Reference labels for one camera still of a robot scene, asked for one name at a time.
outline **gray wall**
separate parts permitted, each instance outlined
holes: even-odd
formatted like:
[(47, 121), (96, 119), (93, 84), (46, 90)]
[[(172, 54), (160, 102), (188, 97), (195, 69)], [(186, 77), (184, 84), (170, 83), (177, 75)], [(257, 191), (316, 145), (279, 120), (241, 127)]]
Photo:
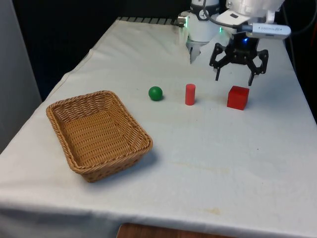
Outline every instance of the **gray wall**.
[(0, 0), (0, 153), (41, 99), (11, 0)]

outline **cable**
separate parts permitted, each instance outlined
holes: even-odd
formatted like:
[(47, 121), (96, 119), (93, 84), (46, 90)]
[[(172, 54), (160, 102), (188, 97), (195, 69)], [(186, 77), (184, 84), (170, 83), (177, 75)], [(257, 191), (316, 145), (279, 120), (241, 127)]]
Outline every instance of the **cable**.
[(204, 0), (203, 11), (204, 11), (204, 14), (205, 14), (205, 16), (207, 17), (207, 19), (208, 19), (209, 21), (211, 21), (212, 23), (217, 24), (217, 25), (219, 25), (219, 26), (223, 26), (223, 27), (229, 27), (229, 28), (233, 28), (233, 29), (238, 29), (238, 28), (239, 28), (238, 25), (230, 25), (230, 24), (222, 23), (222, 22), (219, 22), (219, 21), (216, 21), (216, 20), (212, 19), (212, 18), (209, 16), (209, 14), (208, 14), (208, 12), (207, 12), (207, 10), (206, 10), (206, 1), (207, 1), (207, 0)]
[[(286, 11), (285, 11), (285, 6), (284, 5), (282, 6), (282, 10), (283, 10), (285, 23), (286, 23), (286, 25), (289, 26), (289, 22), (288, 22), (288, 19), (287, 19), (287, 15), (286, 15)], [(297, 75), (296, 62), (295, 62), (295, 53), (294, 53), (294, 45), (293, 45), (292, 36), (289, 36), (288, 39), (289, 39), (289, 45), (290, 45), (290, 48), (291, 48), (292, 64), (293, 64), (293, 68), (294, 68), (295, 74)]]
[(293, 32), (292, 35), (296, 36), (296, 35), (302, 34), (305, 31), (307, 31), (312, 25), (314, 25), (316, 17), (317, 17), (317, 0), (315, 0), (315, 13), (314, 13), (314, 16), (313, 16), (312, 20), (310, 21), (310, 23), (308, 23), (308, 25), (305, 26), (302, 30)]

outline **stain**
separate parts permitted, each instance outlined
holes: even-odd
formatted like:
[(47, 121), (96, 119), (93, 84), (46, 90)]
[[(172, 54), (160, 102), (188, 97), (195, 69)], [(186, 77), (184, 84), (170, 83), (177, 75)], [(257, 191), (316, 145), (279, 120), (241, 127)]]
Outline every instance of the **stain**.
[(220, 214), (221, 214), (220, 209), (217, 207), (214, 207), (212, 209), (204, 209), (204, 211), (211, 213), (211, 214), (214, 214), (214, 215), (217, 215), (217, 216), (220, 216)]
[(182, 163), (182, 162), (173, 162), (175, 165), (180, 165), (192, 169), (197, 169), (197, 170), (207, 170), (213, 173), (219, 173), (219, 174), (228, 174), (230, 173), (229, 168), (215, 168), (215, 167), (203, 167), (203, 166), (198, 166), (198, 165), (192, 165), (188, 163)]

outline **green ball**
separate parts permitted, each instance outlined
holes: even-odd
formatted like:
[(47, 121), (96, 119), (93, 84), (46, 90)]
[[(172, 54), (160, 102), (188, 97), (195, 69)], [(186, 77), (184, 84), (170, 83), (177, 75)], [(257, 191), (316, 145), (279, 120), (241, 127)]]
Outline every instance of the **green ball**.
[(161, 90), (160, 87), (152, 87), (149, 89), (149, 97), (153, 101), (160, 101), (163, 99), (163, 91)]

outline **white tablecloth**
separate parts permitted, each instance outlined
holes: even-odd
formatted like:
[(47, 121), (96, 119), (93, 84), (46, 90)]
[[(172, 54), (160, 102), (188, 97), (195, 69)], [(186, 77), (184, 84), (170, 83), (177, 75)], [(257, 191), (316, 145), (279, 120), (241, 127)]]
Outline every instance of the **white tablecloth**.
[[(317, 237), (317, 127), (282, 41), (244, 111), (226, 107), (246, 66), (215, 82), (172, 26), (117, 21), (0, 155), (0, 237), (114, 237), (132, 222), (236, 237)], [(187, 83), (195, 106), (184, 104)], [(164, 100), (148, 89), (160, 86)], [(58, 100), (115, 92), (153, 138), (136, 166), (97, 183), (71, 171), (46, 117)]]

